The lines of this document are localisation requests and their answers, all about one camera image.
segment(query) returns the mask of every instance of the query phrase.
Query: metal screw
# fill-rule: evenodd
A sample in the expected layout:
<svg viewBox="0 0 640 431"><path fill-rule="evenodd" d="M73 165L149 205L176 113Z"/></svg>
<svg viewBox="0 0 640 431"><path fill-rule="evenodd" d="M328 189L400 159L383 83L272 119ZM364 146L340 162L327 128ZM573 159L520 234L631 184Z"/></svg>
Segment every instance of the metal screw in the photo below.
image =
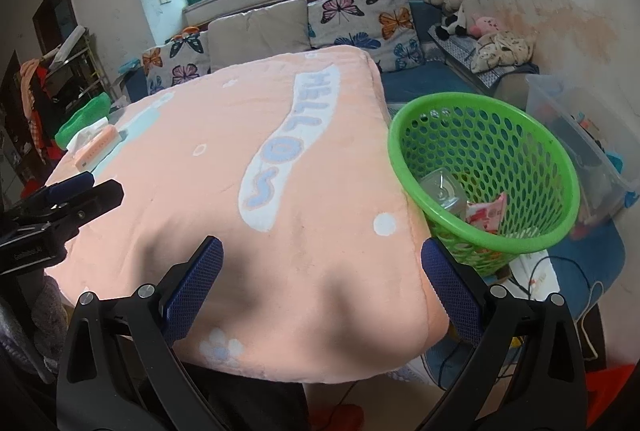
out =
<svg viewBox="0 0 640 431"><path fill-rule="evenodd" d="M550 299L551 302L556 306L564 305L564 297L562 297L560 294L551 294Z"/></svg>
<svg viewBox="0 0 640 431"><path fill-rule="evenodd" d="M85 292L84 294L82 294L80 296L80 304L81 305L88 305L93 300L94 300L94 293L93 292Z"/></svg>
<svg viewBox="0 0 640 431"><path fill-rule="evenodd" d="M156 291L153 285L143 285L138 289L138 295L143 299L145 297L150 297Z"/></svg>
<svg viewBox="0 0 640 431"><path fill-rule="evenodd" d="M489 292L491 292L492 296L497 297L498 299L502 299L503 297L507 297L507 289L502 285L493 285L489 289Z"/></svg>

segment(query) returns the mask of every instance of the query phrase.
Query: green cloth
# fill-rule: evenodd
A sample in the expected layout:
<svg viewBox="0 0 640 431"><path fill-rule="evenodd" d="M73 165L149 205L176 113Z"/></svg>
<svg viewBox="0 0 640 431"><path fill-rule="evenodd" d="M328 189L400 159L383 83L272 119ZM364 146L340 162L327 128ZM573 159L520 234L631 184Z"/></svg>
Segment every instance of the green cloth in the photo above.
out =
<svg viewBox="0 0 640 431"><path fill-rule="evenodd" d="M76 111L56 133L55 138L58 147L66 149L66 146L78 131L107 116L110 109L111 99L106 93L102 92L92 98L85 106Z"/></svg>

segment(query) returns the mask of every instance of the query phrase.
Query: orange butterfly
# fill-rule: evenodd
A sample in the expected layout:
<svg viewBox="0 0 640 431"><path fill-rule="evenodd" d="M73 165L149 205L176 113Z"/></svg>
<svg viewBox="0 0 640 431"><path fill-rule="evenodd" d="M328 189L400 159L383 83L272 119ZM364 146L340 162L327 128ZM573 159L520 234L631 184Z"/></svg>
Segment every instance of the orange butterfly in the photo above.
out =
<svg viewBox="0 0 640 431"><path fill-rule="evenodd" d="M414 24L411 22L411 14L409 9L403 6L400 9L400 13L393 15L388 12L383 12L378 17L378 21L382 24L382 38L387 41L391 39L391 36L396 33L398 28L410 28L414 30Z"/></svg>
<svg viewBox="0 0 640 431"><path fill-rule="evenodd" d="M142 54L142 65L145 67L145 75L149 74L151 65L162 68L162 58L160 57L160 48L153 48Z"/></svg>

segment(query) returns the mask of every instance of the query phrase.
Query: pink plush toy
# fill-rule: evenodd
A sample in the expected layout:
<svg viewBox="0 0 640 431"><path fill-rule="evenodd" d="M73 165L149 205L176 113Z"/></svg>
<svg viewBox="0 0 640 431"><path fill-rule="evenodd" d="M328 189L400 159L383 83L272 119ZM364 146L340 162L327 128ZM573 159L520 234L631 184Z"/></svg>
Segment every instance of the pink plush toy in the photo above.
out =
<svg viewBox="0 0 640 431"><path fill-rule="evenodd" d="M504 30L502 24L495 17L479 17L476 24L468 29L469 35L479 39L483 35Z"/></svg>

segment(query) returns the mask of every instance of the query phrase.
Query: white cable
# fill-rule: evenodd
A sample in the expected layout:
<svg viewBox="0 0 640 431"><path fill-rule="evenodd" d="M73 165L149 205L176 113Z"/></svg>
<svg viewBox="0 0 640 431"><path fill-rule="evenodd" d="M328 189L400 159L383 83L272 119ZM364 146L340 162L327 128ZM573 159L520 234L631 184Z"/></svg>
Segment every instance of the white cable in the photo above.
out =
<svg viewBox="0 0 640 431"><path fill-rule="evenodd" d="M585 361L595 361L598 358L598 352L596 351L596 349L593 346L593 344L591 344L591 339L589 338L589 335L587 334L586 330L584 329L584 318L591 311L593 306L595 306L595 303L593 304L593 306L591 306L591 299L593 298L593 289L597 285L600 285L600 289L602 290L602 294L604 294L604 284L602 284L602 281L594 281L593 284L591 285L591 288L589 289L589 298L587 299L587 305L584 307L584 310L582 312L580 312L580 315L578 316L578 319L575 321L575 331L578 332L578 324L580 324L580 329L582 330L582 333L584 334L584 340L587 341L587 346L591 350L591 357L586 358Z"/></svg>

